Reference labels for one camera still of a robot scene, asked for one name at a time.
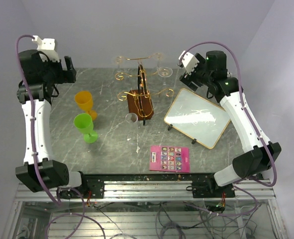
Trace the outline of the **clear wine glass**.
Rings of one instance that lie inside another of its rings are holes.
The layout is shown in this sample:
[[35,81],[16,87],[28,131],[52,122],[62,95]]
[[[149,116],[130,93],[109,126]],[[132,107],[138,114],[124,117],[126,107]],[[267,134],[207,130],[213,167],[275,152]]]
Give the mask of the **clear wine glass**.
[[162,66],[165,55],[162,52],[156,52],[152,55],[152,58],[156,61],[156,70],[158,70]]
[[124,61],[123,56],[115,56],[112,58],[113,64],[116,66],[116,72],[121,73],[122,72],[122,64]]
[[172,76],[173,69],[170,67],[160,67],[158,68],[157,73],[159,77],[163,79],[163,85],[166,85],[166,79]]

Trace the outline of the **orange plastic goblet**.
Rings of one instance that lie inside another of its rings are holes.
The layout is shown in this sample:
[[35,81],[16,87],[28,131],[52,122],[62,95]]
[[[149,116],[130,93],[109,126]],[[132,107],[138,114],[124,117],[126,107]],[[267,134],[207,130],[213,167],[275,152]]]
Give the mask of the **orange plastic goblet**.
[[85,113],[89,114],[92,120],[97,118],[97,112],[93,110],[94,101],[89,91],[80,91],[75,95],[75,102]]

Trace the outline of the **clear tall champagne flute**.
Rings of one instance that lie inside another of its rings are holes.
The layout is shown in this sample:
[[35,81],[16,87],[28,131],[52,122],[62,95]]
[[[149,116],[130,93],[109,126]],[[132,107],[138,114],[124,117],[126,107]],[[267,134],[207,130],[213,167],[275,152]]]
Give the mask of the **clear tall champagne flute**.
[[138,143],[138,116],[135,113],[128,113],[125,117],[128,123],[128,135],[126,141],[129,144],[136,145]]

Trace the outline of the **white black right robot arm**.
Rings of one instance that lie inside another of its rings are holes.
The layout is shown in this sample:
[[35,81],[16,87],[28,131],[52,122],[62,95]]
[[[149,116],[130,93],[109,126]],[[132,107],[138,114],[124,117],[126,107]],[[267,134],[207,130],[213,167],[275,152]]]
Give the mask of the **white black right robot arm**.
[[279,143],[272,143],[260,128],[246,102],[237,78],[227,70],[227,56],[222,51],[208,51],[205,57],[183,51],[179,66],[185,69],[180,81],[195,91],[207,86],[207,97],[216,101],[229,115],[244,153],[232,160],[231,165],[214,174],[207,184],[213,197],[224,192],[224,186],[272,169],[282,151]]

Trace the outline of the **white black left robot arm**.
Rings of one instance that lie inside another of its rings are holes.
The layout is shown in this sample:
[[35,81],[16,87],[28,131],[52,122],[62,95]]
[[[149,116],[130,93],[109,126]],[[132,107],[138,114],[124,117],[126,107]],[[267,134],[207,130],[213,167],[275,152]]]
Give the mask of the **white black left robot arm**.
[[67,68],[63,69],[61,61],[50,59],[45,51],[25,50],[18,56],[27,81],[20,82],[17,91],[25,119],[26,150],[23,165],[15,169],[16,177],[32,192],[43,190],[42,179],[49,189],[70,186],[76,197],[83,198],[89,185],[81,172],[70,172],[66,164],[54,159],[49,127],[56,86],[76,81],[71,57],[64,57]]

